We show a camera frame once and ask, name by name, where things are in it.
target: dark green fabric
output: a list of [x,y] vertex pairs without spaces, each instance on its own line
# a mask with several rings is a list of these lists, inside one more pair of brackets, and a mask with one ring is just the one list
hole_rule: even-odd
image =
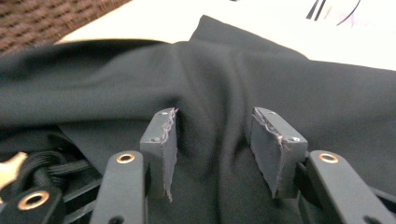
[[[92,41],[0,60],[0,153],[32,150],[30,133],[48,147],[56,129],[102,173],[173,106],[174,200],[149,201],[150,223],[299,223],[296,201],[271,199],[249,149],[253,106],[396,195],[395,87],[395,72],[312,62],[203,17],[189,42]],[[5,147],[16,133],[26,144]]]

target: brown carpet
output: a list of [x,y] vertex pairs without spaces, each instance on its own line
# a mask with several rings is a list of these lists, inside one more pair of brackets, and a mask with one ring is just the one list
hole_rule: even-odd
[[53,44],[131,0],[0,0],[0,56]]

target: cord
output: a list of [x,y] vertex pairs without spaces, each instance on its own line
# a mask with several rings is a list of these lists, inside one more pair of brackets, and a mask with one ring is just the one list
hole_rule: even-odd
[[57,151],[32,153],[23,162],[20,173],[11,187],[12,194],[17,195],[33,186],[55,186],[61,190],[67,187],[65,175],[70,175],[90,168],[85,161],[67,161]]
[[349,15],[347,15],[347,17],[345,19],[343,19],[342,21],[338,22],[337,26],[341,25],[344,21],[349,19],[349,17],[352,16],[352,14],[355,12],[356,8],[358,8],[360,3],[361,3],[361,0],[359,0],[358,4],[355,6],[355,8],[353,8],[353,10],[349,13]]

